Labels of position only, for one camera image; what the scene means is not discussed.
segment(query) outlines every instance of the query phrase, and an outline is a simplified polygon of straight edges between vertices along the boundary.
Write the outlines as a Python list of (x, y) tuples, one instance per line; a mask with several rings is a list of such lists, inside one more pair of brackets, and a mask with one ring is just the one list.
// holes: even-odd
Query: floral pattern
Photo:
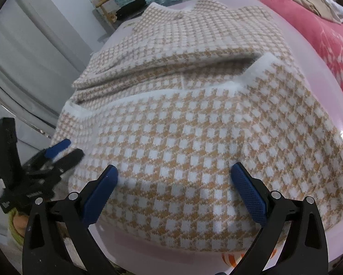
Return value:
[(260, 0), (286, 19), (314, 47), (343, 91), (343, 24), (320, 18), (293, 0)]

